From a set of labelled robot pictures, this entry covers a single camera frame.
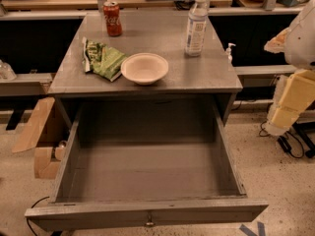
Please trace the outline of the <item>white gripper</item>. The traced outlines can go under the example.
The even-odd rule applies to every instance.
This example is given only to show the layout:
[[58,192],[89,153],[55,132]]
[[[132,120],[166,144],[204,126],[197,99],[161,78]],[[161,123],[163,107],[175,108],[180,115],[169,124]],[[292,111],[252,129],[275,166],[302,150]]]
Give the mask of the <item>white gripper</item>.
[[279,76],[273,103],[268,110],[267,133],[272,136],[283,135],[314,100],[314,71],[302,69],[289,77]]

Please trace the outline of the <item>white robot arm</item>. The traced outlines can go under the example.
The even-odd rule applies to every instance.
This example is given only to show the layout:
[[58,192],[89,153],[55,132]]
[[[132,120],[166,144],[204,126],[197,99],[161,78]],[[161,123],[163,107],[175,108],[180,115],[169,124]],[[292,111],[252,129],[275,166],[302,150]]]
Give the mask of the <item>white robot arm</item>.
[[264,49],[284,53],[284,59],[297,70],[280,76],[267,116],[266,130],[281,136],[315,101],[315,15],[314,7],[304,8],[291,24],[269,40]]

